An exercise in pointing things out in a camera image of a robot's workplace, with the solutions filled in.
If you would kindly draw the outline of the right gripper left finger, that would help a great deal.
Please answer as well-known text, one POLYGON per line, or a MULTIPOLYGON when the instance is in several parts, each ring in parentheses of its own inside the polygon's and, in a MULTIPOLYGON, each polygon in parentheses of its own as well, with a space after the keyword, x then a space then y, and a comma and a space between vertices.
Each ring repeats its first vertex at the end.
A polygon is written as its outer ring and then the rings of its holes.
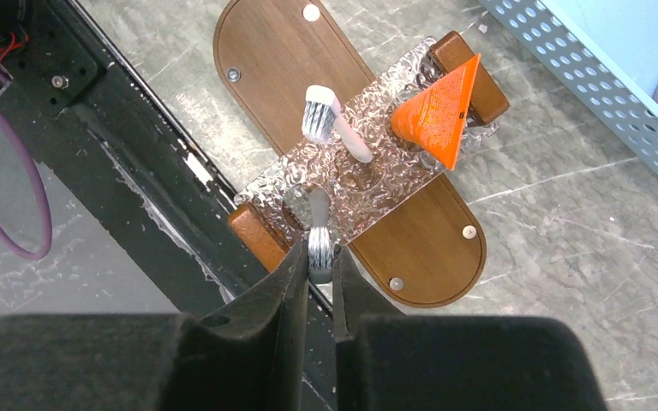
POLYGON ((0 410, 297 410, 308 251, 219 310, 0 317, 0 410))

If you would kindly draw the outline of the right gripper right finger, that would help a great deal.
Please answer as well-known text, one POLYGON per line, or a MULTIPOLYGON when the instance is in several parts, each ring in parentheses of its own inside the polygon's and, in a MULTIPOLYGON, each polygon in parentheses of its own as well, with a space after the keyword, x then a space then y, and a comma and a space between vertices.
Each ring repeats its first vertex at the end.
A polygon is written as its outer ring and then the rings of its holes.
POLYGON ((603 410, 586 350, 557 319, 407 315, 332 262, 337 396, 342 410, 603 410))

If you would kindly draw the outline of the grey toothbrush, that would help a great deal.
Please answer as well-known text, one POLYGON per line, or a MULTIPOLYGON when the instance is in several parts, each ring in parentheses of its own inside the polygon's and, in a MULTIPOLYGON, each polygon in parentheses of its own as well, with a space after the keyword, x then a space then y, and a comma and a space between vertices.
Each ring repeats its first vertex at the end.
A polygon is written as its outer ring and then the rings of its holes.
POLYGON ((329 230, 331 201, 322 188, 315 188, 308 195, 311 211, 311 227, 308 232, 308 276, 312 283, 332 281, 334 241, 329 230))

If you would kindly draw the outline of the clear acrylic toothbrush holder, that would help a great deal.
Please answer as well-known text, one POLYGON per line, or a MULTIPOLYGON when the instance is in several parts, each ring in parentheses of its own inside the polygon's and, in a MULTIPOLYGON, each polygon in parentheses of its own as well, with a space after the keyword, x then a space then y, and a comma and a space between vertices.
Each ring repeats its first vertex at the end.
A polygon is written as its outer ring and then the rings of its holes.
POLYGON ((508 100, 460 33, 428 39, 345 104, 306 91, 303 140, 236 197, 230 227, 268 268, 302 238, 309 262, 354 241, 493 134, 508 100))

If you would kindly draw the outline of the orange toothpaste tube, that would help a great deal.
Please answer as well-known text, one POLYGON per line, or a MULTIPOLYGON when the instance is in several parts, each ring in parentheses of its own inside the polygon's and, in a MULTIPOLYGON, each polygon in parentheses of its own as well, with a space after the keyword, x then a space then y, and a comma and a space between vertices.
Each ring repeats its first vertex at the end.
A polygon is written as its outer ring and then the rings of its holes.
POLYGON ((449 170, 454 170, 458 161, 481 57, 475 54, 399 105, 390 117, 391 130, 398 138, 417 144, 449 170))

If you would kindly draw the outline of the white toothbrush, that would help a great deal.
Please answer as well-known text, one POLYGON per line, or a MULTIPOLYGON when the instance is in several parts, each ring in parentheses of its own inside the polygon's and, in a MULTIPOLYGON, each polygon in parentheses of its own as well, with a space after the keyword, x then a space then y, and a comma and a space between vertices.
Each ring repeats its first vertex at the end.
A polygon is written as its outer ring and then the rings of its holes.
POLYGON ((316 144, 327 144, 334 131, 338 132, 348 152, 359 162, 368 164, 374 155, 362 137, 349 125, 341 111, 336 93, 321 85, 308 86, 301 131, 316 144))

